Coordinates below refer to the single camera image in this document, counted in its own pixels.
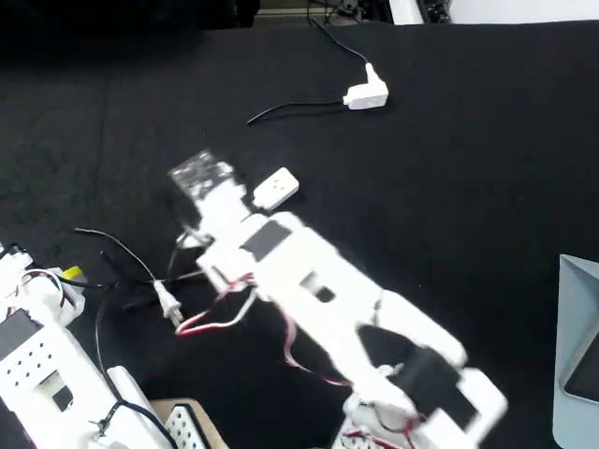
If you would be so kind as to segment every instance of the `black cable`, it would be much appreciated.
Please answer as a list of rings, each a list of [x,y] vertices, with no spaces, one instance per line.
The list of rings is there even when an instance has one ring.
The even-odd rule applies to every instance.
[[[100,345],[100,329],[102,326],[102,319],[104,318],[104,313],[106,312],[106,308],[109,305],[109,297],[106,297],[101,303],[100,307],[97,309],[97,314],[95,315],[95,325],[94,325],[94,342],[95,342],[95,358],[97,360],[97,365],[100,368],[100,372],[102,373],[102,377],[109,386],[110,391],[117,398],[117,400],[123,400],[123,396],[119,392],[118,388],[110,378],[106,368],[104,367],[104,362],[102,362],[102,350]]]
[[[115,244],[120,246],[124,251],[126,251],[131,257],[133,257],[143,267],[143,269],[145,269],[145,271],[150,275],[150,277],[154,281],[157,281],[156,277],[154,276],[152,271],[148,268],[148,266],[145,264],[145,262],[143,262],[143,260],[141,260],[137,254],[133,253],[133,251],[131,251],[127,245],[122,243],[119,239],[114,237],[112,234],[109,234],[108,232],[104,232],[104,231],[99,231],[97,229],[86,229],[83,227],[76,227],[75,232],[77,232],[79,234],[99,236],[99,237],[103,237],[105,239],[111,240],[112,242],[114,242]]]
[[[95,316],[95,332],[94,332],[95,356],[97,358],[97,364],[100,368],[100,372],[102,373],[102,377],[104,377],[104,380],[106,381],[107,385],[109,386],[110,392],[112,393],[112,395],[114,395],[114,397],[117,400],[116,400],[116,403],[110,408],[109,413],[106,415],[106,417],[102,421],[100,421],[100,423],[98,423],[98,425],[100,427],[100,434],[104,434],[106,429],[109,427],[110,421],[112,420],[112,417],[114,416],[116,411],[120,407],[126,407],[127,409],[130,409],[134,412],[142,414],[143,416],[148,418],[152,422],[152,424],[154,424],[156,426],[156,428],[160,431],[160,433],[167,439],[170,446],[173,449],[177,449],[177,443],[173,440],[173,438],[170,436],[168,431],[165,429],[165,427],[162,425],[162,423],[158,420],[158,418],[156,418],[156,416],[153,413],[151,413],[149,410],[139,406],[138,404],[133,404],[133,403],[128,402],[123,399],[123,395],[121,395],[121,392],[118,390],[118,388],[116,387],[116,385],[110,378],[108,372],[106,371],[106,368],[104,367],[104,363],[102,362],[102,351],[100,349],[100,328],[102,325],[102,318],[104,317],[104,313],[106,312],[106,308],[108,307],[108,304],[109,304],[109,300],[107,298],[104,299],[102,301],[102,303],[100,304],[100,307],[98,308],[97,314]]]
[[[347,47],[346,45],[342,44],[337,37],[335,37],[334,35],[332,35],[330,33],[330,31],[325,28],[325,26],[320,23],[319,21],[316,21],[315,19],[313,19],[312,17],[310,18],[310,22],[312,22],[314,25],[316,25],[318,28],[320,28],[322,30],[323,33],[325,33],[328,37],[330,37],[330,40],[332,40],[335,45],[337,45],[339,48],[345,50],[345,51],[349,51],[350,53],[352,53],[353,55],[357,56],[358,58],[360,58],[362,61],[364,61],[364,64],[368,64],[368,59],[366,58],[366,56],[364,56],[362,53],[360,53],[359,51],[355,51],[354,49],[350,49],[349,47]]]
[[[114,273],[117,276],[119,276],[123,281],[132,283],[134,285],[153,285],[154,280],[152,280],[152,279],[144,280],[144,279],[135,278],[135,277],[131,276],[130,274],[128,274],[126,272],[126,270],[124,269],[124,267],[120,263],[118,263],[116,260],[114,260],[112,257],[110,257],[107,253],[102,251],[102,252],[100,252],[100,254],[102,254],[102,257],[104,258],[106,263],[109,264],[110,268],[114,271]],[[168,276],[164,279],[158,279],[158,281],[163,282],[163,283],[193,281],[193,280],[196,280],[197,278],[199,278],[200,276],[203,277],[204,275],[201,270],[198,270],[198,271],[192,271],[191,273],[182,274],[180,276],[174,276],[174,277]]]
[[[114,288],[117,285],[117,282],[111,282],[111,283],[88,283],[88,282],[73,281],[71,279],[63,278],[62,276],[59,276],[58,274],[56,275],[56,277],[60,280],[60,282],[67,283],[68,285],[72,285],[74,287],[95,288],[95,289],[98,289],[98,290],[110,290],[111,288]]]
[[[152,422],[152,424],[154,424],[156,426],[156,428],[158,430],[160,430],[160,433],[162,433],[162,436],[167,439],[168,444],[170,444],[170,447],[172,447],[172,449],[178,449],[177,443],[170,436],[170,434],[168,433],[168,430],[165,429],[165,427],[162,425],[160,420],[158,420],[158,418],[156,418],[156,416],[152,412],[150,412],[147,409],[144,409],[143,407],[139,406],[138,404],[134,404],[132,402],[127,402],[127,401],[124,401],[123,407],[133,410],[134,412],[142,414],[143,416],[148,418]]]
[[[251,126],[252,124],[254,124],[255,122],[257,122],[258,120],[262,119],[265,115],[268,115],[268,114],[274,112],[275,110],[279,110],[279,109],[283,109],[283,108],[290,108],[290,107],[295,107],[295,106],[298,106],[298,107],[299,106],[310,106],[310,107],[335,106],[335,105],[342,105],[342,104],[343,104],[343,102],[340,101],[340,100],[337,100],[337,101],[326,101],[326,102],[298,102],[298,101],[292,101],[292,102],[289,102],[289,103],[283,103],[283,105],[273,106],[272,108],[268,108],[266,110],[263,110],[262,112],[260,112],[259,114],[255,115],[250,120],[248,120],[247,121],[247,125]]]

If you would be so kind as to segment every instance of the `robotic arm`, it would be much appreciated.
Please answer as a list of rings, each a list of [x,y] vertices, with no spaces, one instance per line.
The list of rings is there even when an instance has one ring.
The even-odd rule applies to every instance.
[[[258,297],[285,311],[353,386],[333,447],[343,447],[343,439],[356,431],[387,447],[478,447],[506,410],[506,400],[482,372],[464,368],[459,341],[360,272],[292,213],[250,212],[232,168],[209,152],[176,167],[170,177],[202,218],[195,226],[187,222],[183,246],[206,247],[197,264],[214,287],[223,292],[252,273]],[[277,181],[272,194],[284,196],[285,180]],[[407,337],[415,356],[396,367],[374,367],[358,336],[360,326]],[[406,438],[401,429],[416,418]]]

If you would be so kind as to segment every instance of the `wire bundle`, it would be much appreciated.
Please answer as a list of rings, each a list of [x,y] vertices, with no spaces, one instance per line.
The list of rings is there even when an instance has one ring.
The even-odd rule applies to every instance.
[[[335,385],[335,386],[352,386],[352,384],[348,381],[332,379],[330,377],[320,375],[320,374],[312,371],[311,369],[304,367],[293,357],[293,355],[291,354],[291,346],[293,346],[293,343],[295,342],[296,337],[298,336],[298,330],[296,328],[296,324],[293,322],[293,319],[280,307],[279,307],[279,311],[281,312],[283,318],[285,319],[285,346],[283,348],[283,355],[285,358],[285,363],[290,367],[299,368],[302,371],[309,372],[311,374],[316,374],[327,384],[331,384],[331,385]]]
[[[220,293],[216,297],[216,299],[214,300],[214,305],[216,305],[218,302],[220,302],[222,299],[224,299],[230,292],[232,292],[233,290],[238,288],[240,285],[246,286],[248,284],[253,284],[253,283],[254,283],[253,273],[246,273],[246,274],[240,276],[238,279],[231,282],[226,287],[226,289],[223,290],[223,292]],[[204,316],[206,316],[208,313],[210,313],[212,311],[212,308],[214,307],[214,305],[212,305],[206,311],[198,313],[197,315],[192,316],[191,318],[183,321],[181,323],[181,325],[179,327],[177,327],[177,329],[175,330],[175,334],[178,336],[181,336],[181,337],[185,337],[185,336],[189,336],[189,335],[196,335],[196,334],[199,334],[201,332],[205,332],[205,331],[211,330],[211,329],[218,329],[218,328],[222,329],[222,328],[234,326],[239,321],[241,321],[241,319],[243,319],[245,314],[250,310],[250,308],[256,301],[256,298],[257,298],[256,289],[253,288],[252,291],[250,292],[250,296],[245,300],[245,303],[243,303],[243,306],[241,306],[240,311],[237,313],[235,318],[233,318],[231,321],[228,321],[226,323],[210,323],[210,324],[201,325],[201,326],[194,326],[196,323],[201,321],[202,318],[204,318]]]
[[[421,417],[418,416],[418,417],[414,417],[414,418],[408,418],[408,419],[406,419],[404,427],[399,428],[397,430],[392,430],[392,429],[388,428],[387,426],[383,425],[376,409],[374,409],[374,412],[376,413],[376,419],[378,420],[381,427],[383,427],[386,431],[388,431],[390,433],[396,433],[396,434],[403,435],[403,437],[405,437],[405,440],[407,441],[408,445],[410,446],[410,449],[416,449],[416,446],[414,445],[414,442],[412,441],[412,433],[416,430],[417,426],[422,422]],[[367,439],[372,440],[373,442],[375,442],[376,444],[378,444],[381,447],[384,447],[385,449],[401,449],[393,444],[389,444],[388,442],[384,442],[383,440],[375,438],[372,435],[366,434],[366,433],[362,432],[361,430],[352,430],[351,432],[346,432],[346,433],[344,433],[344,436],[346,438],[360,438],[363,440],[367,440]]]

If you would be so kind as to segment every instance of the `gray object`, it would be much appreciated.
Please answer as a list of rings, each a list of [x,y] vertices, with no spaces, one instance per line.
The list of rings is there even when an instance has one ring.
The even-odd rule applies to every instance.
[[[597,448],[599,404],[569,396],[562,386],[598,322],[599,264],[561,255],[553,438],[563,449]]]

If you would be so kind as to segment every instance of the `black cloth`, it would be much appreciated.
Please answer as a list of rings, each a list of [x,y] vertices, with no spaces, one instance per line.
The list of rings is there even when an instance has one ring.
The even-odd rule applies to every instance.
[[[365,79],[360,60],[314,28],[13,51],[0,74],[2,240],[46,266],[79,264],[95,282],[113,276],[98,255],[109,249],[142,276],[108,242],[71,233],[97,227],[164,273],[181,230],[162,201],[169,168],[210,147],[252,188],[286,166],[301,183],[286,206],[453,333],[505,392],[509,412],[484,447],[554,447],[558,254],[599,259],[599,24],[333,32],[387,82],[384,108],[289,110],[245,125],[279,103],[338,99]],[[108,366],[126,365],[150,398],[198,399],[231,447],[329,441],[346,392],[283,363],[272,307],[177,340],[157,310],[117,310],[151,294],[110,295]],[[177,295],[198,311],[213,292]],[[90,353],[102,297],[90,293],[71,327]],[[397,353],[389,342],[375,349],[376,363]],[[294,351],[327,370],[306,339]],[[20,447],[2,416],[5,446]]]

